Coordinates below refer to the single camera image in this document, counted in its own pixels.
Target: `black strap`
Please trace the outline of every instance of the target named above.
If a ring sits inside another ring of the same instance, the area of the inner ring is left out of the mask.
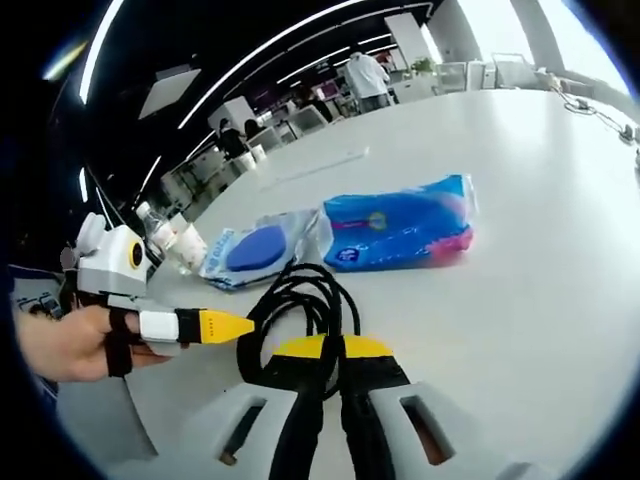
[[[110,377],[124,377],[133,369],[131,358],[131,344],[136,344],[136,338],[131,333],[124,317],[127,310],[111,308],[109,310],[109,323],[111,332],[104,339],[104,350],[107,355],[107,369]]]

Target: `black ceiling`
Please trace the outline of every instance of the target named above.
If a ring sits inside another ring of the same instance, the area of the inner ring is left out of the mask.
[[[90,32],[97,29],[109,3],[101,2],[87,15],[84,24],[89,25],[85,28]],[[293,77],[281,86],[276,81],[354,41],[389,33],[384,17],[401,13],[398,7],[412,12],[419,23],[425,21],[429,8],[426,2],[365,0],[319,18],[253,58],[211,95],[185,128],[178,130],[202,95],[240,59],[288,27],[337,3],[124,0],[100,51],[87,106],[80,103],[77,92],[88,49],[68,77],[56,112],[59,123],[65,125],[65,136],[80,149],[83,160],[97,176],[103,181],[111,177],[108,193],[130,201],[159,155],[162,162],[154,173],[156,181],[208,133],[206,119],[225,95],[251,99],[265,89],[287,89],[304,77]],[[441,0],[433,3],[437,6]],[[392,8],[397,10],[367,16]],[[331,31],[303,42],[327,29]],[[389,41],[372,42],[367,48]],[[346,56],[343,53],[332,60]],[[178,102],[138,120],[156,72],[183,64],[202,72]]]

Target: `window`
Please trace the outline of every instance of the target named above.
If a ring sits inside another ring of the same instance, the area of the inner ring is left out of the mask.
[[[442,56],[440,55],[440,50],[438,49],[438,45],[436,45],[436,41],[433,39],[429,28],[427,28],[426,24],[422,24],[420,27],[420,32],[422,32],[422,38],[427,43],[427,49],[431,54],[431,59],[433,63],[442,63]]]
[[[480,54],[491,61],[494,53],[517,53],[529,63],[533,55],[520,19],[510,0],[458,0],[476,38]]]
[[[551,25],[564,67],[576,73],[607,82],[629,94],[624,80],[598,41],[582,26],[561,0],[539,0]]]

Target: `plastic bag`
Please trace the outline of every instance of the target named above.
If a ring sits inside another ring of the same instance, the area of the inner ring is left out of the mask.
[[[200,276],[221,290],[237,290],[279,274],[307,249],[317,210],[260,218],[248,229],[225,228],[200,267]]]
[[[451,175],[421,187],[324,202],[318,247],[339,271],[428,266],[467,250],[476,211],[470,178]]]

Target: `finger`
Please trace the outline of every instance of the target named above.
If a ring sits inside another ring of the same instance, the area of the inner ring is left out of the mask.
[[[171,357],[161,357],[159,355],[131,355],[133,366],[135,368],[150,367],[151,365],[159,365],[171,360]]]
[[[149,347],[149,345],[134,345],[133,347],[131,347],[131,352],[133,354],[136,355],[155,355],[158,356],[157,353],[155,353],[153,350],[151,350],[151,347]]]
[[[73,314],[90,322],[100,333],[106,334],[113,330],[109,320],[109,315],[111,314],[110,309],[98,305],[91,305],[77,310]],[[131,333],[140,333],[140,320],[136,312],[126,312],[124,321]]]

